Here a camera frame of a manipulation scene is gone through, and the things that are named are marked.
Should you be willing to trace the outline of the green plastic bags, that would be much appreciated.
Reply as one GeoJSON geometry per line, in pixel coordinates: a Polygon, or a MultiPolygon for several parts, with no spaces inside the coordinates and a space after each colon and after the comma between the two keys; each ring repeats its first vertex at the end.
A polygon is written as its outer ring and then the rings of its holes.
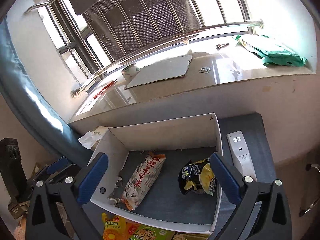
{"type": "Polygon", "coordinates": [[[306,58],[265,35],[237,35],[234,39],[261,58],[265,66],[304,67],[307,63],[306,58]]]}

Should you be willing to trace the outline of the small metal clip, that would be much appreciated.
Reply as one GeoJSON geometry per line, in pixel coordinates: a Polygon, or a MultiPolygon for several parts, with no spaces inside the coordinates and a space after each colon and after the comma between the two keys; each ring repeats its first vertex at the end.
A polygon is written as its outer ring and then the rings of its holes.
{"type": "Polygon", "coordinates": [[[210,71],[211,71],[211,68],[205,66],[205,67],[202,67],[202,68],[199,70],[199,73],[208,74],[210,71]]]}

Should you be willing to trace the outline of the white cardboard box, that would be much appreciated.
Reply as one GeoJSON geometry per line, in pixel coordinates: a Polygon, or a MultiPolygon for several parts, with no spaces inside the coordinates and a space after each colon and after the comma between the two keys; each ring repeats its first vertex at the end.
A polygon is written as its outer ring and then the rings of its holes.
{"type": "Polygon", "coordinates": [[[214,195],[181,194],[178,174],[188,161],[222,152],[221,133],[213,113],[146,124],[109,128],[95,149],[108,156],[108,169],[93,193],[91,202],[100,208],[135,221],[170,231],[206,233],[214,231],[220,209],[222,190],[214,195]],[[143,161],[147,152],[163,153],[162,170],[142,203],[129,211],[116,203],[124,183],[143,161]]]}

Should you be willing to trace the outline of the steel window railing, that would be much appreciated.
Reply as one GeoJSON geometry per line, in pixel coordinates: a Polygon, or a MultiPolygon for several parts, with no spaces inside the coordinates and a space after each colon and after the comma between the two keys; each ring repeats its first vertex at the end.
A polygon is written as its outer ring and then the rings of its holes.
{"type": "Polygon", "coordinates": [[[201,27],[199,27],[197,29],[192,29],[192,30],[189,30],[189,31],[184,31],[184,32],[182,32],[180,34],[177,34],[175,36],[163,38],[163,39],[158,40],[158,41],[156,41],[154,43],[151,43],[151,44],[149,44],[147,46],[139,48],[138,50],[136,50],[136,51],[134,51],[134,52],[132,52],[130,54],[126,54],[126,55],[124,55],[123,57],[121,57],[118,60],[112,59],[112,57],[109,54],[109,52],[106,50],[106,48],[103,46],[101,41],[96,36],[96,33],[93,30],[93,28],[86,21],[90,31],[96,37],[97,41],[100,43],[100,45],[103,48],[105,54],[110,59],[111,63],[108,66],[103,67],[100,70],[96,71],[94,74],[92,74],[77,89],[72,90],[72,92],[71,92],[72,97],[76,98],[78,95],[80,95],[82,93],[82,91],[85,90],[86,88],[88,88],[90,86],[90,84],[94,80],[96,80],[98,77],[100,77],[101,75],[106,73],[107,70],[109,68],[111,68],[112,66],[119,66],[121,64],[124,64],[126,61],[138,59],[140,57],[143,57],[145,54],[148,54],[148,53],[151,53],[151,52],[154,52],[154,51],[158,51],[158,50],[160,50],[162,48],[165,48],[165,47],[168,47],[168,46],[170,46],[170,45],[172,45],[174,43],[178,43],[178,42],[182,42],[182,41],[188,40],[191,37],[203,32],[203,31],[214,30],[214,29],[219,29],[219,28],[228,28],[228,27],[248,27],[248,28],[253,28],[253,27],[262,28],[263,27],[263,22],[262,21],[250,21],[248,17],[245,17],[244,21],[242,21],[242,22],[223,22],[221,24],[216,24],[216,25],[210,25],[210,26],[205,25],[205,23],[203,21],[203,17],[201,15],[201,12],[199,10],[199,7],[198,7],[196,1],[195,0],[189,0],[189,2],[191,3],[191,6],[192,6],[193,10],[196,13],[197,19],[199,20],[199,22],[201,24],[201,27]]]}

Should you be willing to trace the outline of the black yellow chip bag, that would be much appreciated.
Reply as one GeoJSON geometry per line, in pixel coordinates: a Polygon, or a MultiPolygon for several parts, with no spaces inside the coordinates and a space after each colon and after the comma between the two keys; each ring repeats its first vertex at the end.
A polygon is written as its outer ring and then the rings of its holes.
{"type": "Polygon", "coordinates": [[[178,185],[182,194],[193,191],[213,196],[216,192],[216,178],[210,167],[210,159],[189,161],[179,172],[178,185]]]}

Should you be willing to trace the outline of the black speaker box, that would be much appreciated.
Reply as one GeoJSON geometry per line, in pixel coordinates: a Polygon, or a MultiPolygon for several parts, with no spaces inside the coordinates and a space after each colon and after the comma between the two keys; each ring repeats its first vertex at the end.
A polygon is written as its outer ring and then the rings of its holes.
{"type": "Polygon", "coordinates": [[[26,191],[27,179],[21,164],[18,141],[13,138],[1,140],[1,176],[12,199],[19,200],[26,191]]]}

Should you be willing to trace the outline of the white remote control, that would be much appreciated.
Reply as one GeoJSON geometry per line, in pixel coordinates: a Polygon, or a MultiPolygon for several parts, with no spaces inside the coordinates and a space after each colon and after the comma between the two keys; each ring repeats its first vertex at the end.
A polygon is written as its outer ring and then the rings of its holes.
{"type": "Polygon", "coordinates": [[[233,165],[245,177],[257,179],[253,161],[242,131],[227,134],[229,148],[231,150],[233,165]]]}

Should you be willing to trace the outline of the tissue pack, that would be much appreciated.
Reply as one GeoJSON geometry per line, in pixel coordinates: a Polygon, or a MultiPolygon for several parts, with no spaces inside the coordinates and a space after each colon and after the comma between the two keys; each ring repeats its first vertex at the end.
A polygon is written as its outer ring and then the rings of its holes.
{"type": "Polygon", "coordinates": [[[93,129],[93,131],[87,132],[80,137],[78,141],[84,148],[94,151],[107,130],[108,127],[97,126],[93,129]]]}

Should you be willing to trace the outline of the teal curtain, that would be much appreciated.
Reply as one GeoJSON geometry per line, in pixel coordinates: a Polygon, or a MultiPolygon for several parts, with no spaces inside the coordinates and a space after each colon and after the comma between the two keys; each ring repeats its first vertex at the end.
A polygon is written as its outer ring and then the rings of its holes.
{"type": "Polygon", "coordinates": [[[17,55],[6,19],[1,22],[1,94],[18,121],[49,153],[87,166],[92,151],[80,144],[80,135],[35,87],[17,55]]]}

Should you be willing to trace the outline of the green seaweed snack bag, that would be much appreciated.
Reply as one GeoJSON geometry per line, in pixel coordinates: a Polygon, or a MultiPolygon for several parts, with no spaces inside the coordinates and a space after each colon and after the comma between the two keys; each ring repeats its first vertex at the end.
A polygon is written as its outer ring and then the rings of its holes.
{"type": "Polygon", "coordinates": [[[130,240],[171,240],[175,232],[141,225],[129,237],[130,240]]]}

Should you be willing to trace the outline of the grey cardboard sheet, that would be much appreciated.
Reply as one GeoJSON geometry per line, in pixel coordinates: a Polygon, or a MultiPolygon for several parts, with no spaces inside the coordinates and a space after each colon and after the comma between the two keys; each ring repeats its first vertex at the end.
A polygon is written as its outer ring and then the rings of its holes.
{"type": "Polygon", "coordinates": [[[184,77],[192,59],[193,56],[189,54],[162,60],[143,67],[124,89],[184,77]]]}

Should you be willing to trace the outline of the grey hanging cloth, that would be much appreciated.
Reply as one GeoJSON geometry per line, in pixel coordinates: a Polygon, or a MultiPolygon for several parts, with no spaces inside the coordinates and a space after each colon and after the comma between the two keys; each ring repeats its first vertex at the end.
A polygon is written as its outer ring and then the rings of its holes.
{"type": "Polygon", "coordinates": [[[201,27],[189,0],[69,0],[112,59],[201,27]]]}

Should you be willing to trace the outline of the yellow corn snack bag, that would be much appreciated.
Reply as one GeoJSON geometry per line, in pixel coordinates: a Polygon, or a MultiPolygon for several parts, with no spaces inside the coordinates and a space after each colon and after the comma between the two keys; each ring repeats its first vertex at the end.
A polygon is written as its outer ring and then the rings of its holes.
{"type": "Polygon", "coordinates": [[[101,218],[104,224],[104,240],[127,240],[140,226],[140,224],[118,215],[109,218],[104,212],[101,214],[101,218]]]}

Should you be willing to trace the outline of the spicy peanut snack bag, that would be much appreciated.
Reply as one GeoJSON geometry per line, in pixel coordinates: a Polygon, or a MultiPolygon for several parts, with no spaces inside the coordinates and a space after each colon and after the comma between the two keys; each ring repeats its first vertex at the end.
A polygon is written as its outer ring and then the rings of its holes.
{"type": "Polygon", "coordinates": [[[136,167],[124,187],[121,197],[121,202],[125,204],[129,211],[135,210],[143,201],[158,178],[165,160],[165,154],[149,152],[144,160],[136,167]]]}

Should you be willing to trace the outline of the metal chair leg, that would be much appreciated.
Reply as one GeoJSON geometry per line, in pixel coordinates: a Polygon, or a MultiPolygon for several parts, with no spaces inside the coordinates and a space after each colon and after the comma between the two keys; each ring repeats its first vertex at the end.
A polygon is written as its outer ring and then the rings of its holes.
{"type": "MultiPolygon", "coordinates": [[[[305,167],[306,172],[310,171],[317,171],[319,172],[319,164],[316,163],[308,163],[305,167]]],[[[317,189],[315,185],[312,185],[311,183],[307,183],[307,193],[305,194],[304,200],[304,206],[300,208],[299,211],[299,217],[305,216],[308,212],[310,212],[319,202],[319,193],[317,193],[317,189]]]]}

